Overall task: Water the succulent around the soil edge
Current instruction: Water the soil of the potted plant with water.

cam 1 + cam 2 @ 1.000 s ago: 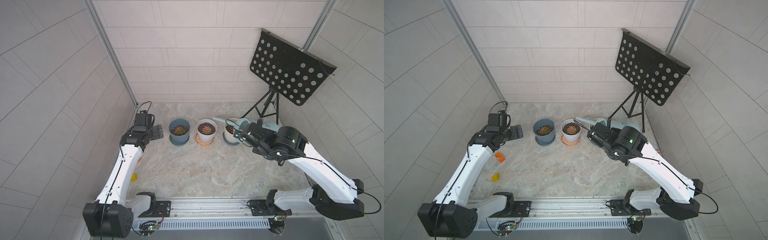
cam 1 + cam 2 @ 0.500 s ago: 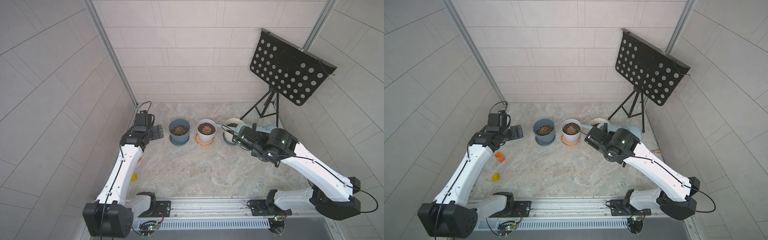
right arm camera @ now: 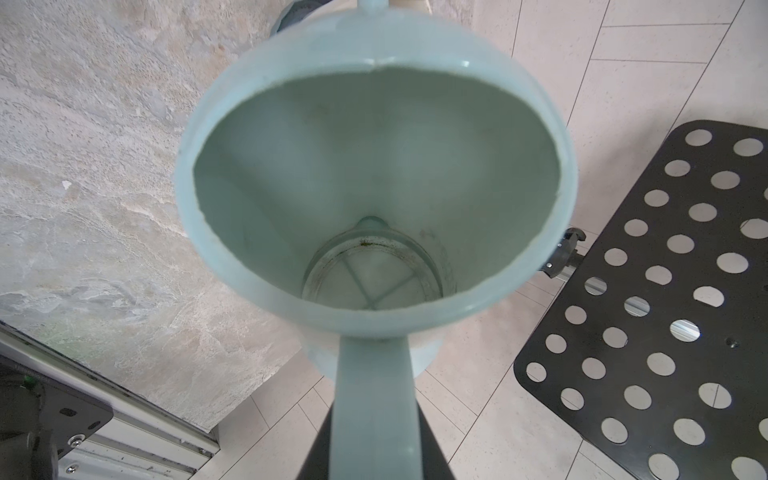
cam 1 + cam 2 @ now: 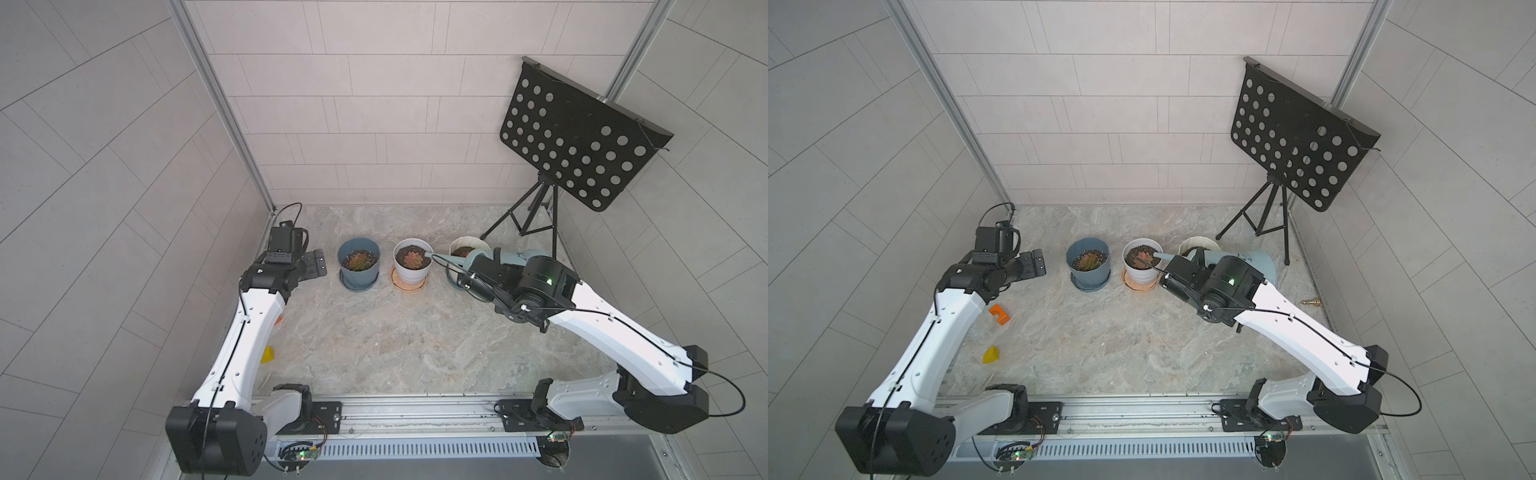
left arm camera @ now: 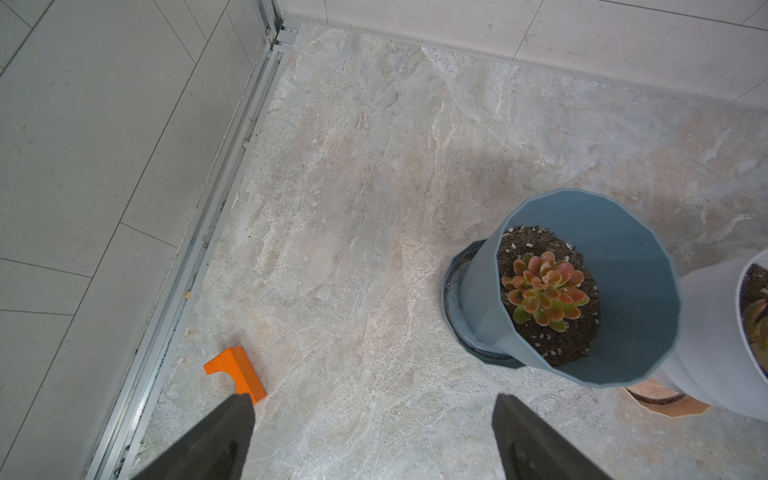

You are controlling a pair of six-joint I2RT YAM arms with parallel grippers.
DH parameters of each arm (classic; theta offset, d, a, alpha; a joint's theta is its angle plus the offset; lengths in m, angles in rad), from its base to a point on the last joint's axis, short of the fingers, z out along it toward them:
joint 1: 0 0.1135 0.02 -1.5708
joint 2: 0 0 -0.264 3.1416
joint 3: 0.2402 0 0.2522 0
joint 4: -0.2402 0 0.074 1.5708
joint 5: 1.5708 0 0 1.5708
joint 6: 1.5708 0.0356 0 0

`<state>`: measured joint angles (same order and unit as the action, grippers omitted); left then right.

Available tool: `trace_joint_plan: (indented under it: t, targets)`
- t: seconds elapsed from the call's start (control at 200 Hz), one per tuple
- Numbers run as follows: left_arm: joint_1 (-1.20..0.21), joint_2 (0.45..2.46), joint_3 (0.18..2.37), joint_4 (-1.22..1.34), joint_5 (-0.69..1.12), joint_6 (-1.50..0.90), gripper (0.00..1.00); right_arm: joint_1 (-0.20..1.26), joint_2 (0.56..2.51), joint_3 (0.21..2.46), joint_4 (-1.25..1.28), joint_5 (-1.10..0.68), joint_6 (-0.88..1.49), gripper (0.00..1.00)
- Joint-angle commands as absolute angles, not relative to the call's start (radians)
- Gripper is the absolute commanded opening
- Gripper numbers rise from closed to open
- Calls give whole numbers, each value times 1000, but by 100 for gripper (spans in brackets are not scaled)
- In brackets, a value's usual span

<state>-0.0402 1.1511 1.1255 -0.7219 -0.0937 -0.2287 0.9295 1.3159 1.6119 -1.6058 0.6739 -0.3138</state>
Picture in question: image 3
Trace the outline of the light green watering can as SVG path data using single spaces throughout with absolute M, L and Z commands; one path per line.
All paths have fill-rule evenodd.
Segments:
M 420 479 L 413 336 L 539 271 L 569 225 L 566 126 L 511 57 L 386 1 L 305 20 L 228 67 L 176 160 L 183 227 L 214 274 L 335 368 L 332 479 Z

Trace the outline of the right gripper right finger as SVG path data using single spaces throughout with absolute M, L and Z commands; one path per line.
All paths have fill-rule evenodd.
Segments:
M 425 414 L 417 404 L 419 428 L 421 437 L 422 470 L 425 480 L 455 480 L 446 457 L 442 453 L 437 439 L 426 419 Z

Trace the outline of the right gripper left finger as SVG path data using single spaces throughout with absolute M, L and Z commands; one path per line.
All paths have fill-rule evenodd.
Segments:
M 332 416 L 333 407 L 330 407 L 296 477 L 297 480 L 327 480 L 329 478 Z

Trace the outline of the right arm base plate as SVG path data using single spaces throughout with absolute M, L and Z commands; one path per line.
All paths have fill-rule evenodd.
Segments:
M 65 456 L 113 419 L 113 408 L 1 358 L 1 477 L 58 479 Z

